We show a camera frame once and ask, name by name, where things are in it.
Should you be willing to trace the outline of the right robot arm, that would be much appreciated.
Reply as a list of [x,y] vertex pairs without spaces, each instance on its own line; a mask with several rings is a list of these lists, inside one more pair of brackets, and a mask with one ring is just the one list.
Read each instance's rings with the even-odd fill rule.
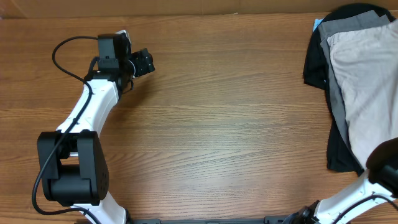
[[397,139],[380,144],[369,156],[366,170],[336,195],[303,207],[289,223],[349,223],[382,204],[397,204]]

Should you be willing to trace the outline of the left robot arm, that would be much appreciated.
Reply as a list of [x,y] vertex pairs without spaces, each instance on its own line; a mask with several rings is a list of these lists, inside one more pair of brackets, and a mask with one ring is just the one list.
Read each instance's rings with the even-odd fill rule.
[[32,206],[42,215],[80,212],[91,223],[132,223],[109,192],[109,170],[100,133],[112,108],[133,90],[133,80],[154,72],[147,49],[131,50],[126,30],[95,37],[99,55],[79,78],[83,91],[69,117],[37,140],[40,171]]

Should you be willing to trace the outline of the beige khaki shorts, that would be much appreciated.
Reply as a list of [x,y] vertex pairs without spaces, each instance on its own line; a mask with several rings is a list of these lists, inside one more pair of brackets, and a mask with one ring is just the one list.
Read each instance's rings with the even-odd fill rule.
[[365,166],[378,145],[397,137],[397,21],[340,32],[327,42],[351,150]]

